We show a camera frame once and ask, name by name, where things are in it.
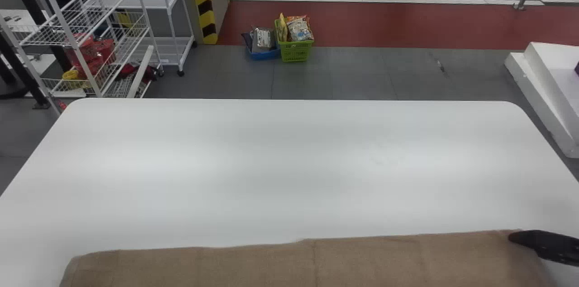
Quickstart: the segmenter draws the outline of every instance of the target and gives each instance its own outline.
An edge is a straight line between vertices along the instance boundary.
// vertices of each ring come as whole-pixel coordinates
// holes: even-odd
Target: snack bag
[[[310,30],[308,15],[288,17],[287,26],[292,42],[314,40],[314,34]]]

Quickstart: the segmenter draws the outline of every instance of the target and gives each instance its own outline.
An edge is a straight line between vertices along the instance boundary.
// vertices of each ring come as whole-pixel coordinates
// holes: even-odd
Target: green plastic basket
[[[303,42],[280,42],[277,37],[277,28],[280,25],[280,20],[275,20],[275,38],[277,38],[277,46],[281,49],[281,60],[283,62],[300,62],[306,61],[310,56],[310,49],[314,41]]]

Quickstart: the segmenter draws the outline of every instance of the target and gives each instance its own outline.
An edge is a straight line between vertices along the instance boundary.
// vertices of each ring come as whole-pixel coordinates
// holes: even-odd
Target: dark floor
[[[282,63],[252,61],[240,46],[199,46],[186,61],[184,77],[167,68],[145,97],[507,100],[527,112],[579,178],[579,159],[562,155],[503,66],[508,53],[315,47],[308,62]],[[32,105],[31,99],[0,100],[0,193],[56,120],[52,110],[31,110]]]

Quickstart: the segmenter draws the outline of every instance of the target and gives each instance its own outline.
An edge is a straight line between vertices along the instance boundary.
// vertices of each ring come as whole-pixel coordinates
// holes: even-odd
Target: red floor stripe
[[[579,45],[579,7],[231,1],[218,44],[241,45],[252,25],[308,14],[315,46],[523,50],[531,41]]]

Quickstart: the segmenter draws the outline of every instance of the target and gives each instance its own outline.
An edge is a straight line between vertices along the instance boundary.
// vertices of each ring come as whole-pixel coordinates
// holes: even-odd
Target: beige cloth
[[[61,287],[552,287],[512,232],[97,252],[73,258]]]

